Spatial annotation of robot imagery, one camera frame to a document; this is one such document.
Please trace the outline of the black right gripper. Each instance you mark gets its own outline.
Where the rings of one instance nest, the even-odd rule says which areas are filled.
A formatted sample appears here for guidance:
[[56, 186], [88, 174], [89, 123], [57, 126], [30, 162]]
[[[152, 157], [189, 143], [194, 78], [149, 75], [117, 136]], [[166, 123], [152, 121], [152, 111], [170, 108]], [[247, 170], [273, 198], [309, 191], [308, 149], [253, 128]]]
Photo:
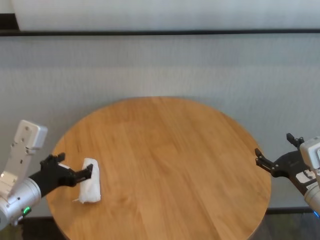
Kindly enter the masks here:
[[268, 160], [258, 148], [255, 148], [255, 164], [271, 173], [274, 178], [284, 177], [289, 179], [304, 196], [309, 186], [317, 181], [314, 172], [304, 163], [301, 153], [299, 152], [300, 145], [303, 144], [305, 140], [303, 137], [296, 138], [291, 133], [286, 134], [286, 139], [297, 151], [288, 152], [280, 156], [275, 162], [272, 162]]

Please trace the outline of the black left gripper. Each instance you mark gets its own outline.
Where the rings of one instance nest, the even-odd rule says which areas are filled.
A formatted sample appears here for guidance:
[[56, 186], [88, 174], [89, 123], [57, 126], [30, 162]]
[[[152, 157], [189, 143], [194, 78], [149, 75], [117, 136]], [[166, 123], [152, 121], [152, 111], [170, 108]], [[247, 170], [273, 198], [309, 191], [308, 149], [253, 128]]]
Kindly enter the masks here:
[[58, 155], [50, 154], [40, 162], [41, 169], [29, 176], [38, 186], [41, 198], [59, 187], [74, 187], [91, 178], [94, 166], [92, 163], [83, 170], [74, 171], [60, 164], [60, 162], [65, 160], [65, 156], [64, 152]]

